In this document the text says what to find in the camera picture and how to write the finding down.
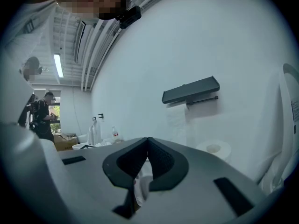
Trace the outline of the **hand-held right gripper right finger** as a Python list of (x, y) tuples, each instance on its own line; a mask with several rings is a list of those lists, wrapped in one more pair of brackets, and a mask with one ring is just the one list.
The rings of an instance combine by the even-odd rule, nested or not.
[(172, 190), (186, 177), (189, 162), (179, 151), (180, 147), (180, 144), (166, 140), (147, 139), (147, 158), (153, 174), (153, 181), (149, 184), (150, 192)]

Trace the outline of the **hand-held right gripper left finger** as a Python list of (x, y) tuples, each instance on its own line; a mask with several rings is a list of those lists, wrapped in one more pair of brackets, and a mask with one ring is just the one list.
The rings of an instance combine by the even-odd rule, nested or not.
[(126, 219), (135, 213), (134, 180), (147, 159), (147, 152), (148, 139), (142, 138), (110, 154), (103, 161), (102, 168), (110, 182), (127, 190), (123, 204), (113, 209), (114, 213)]

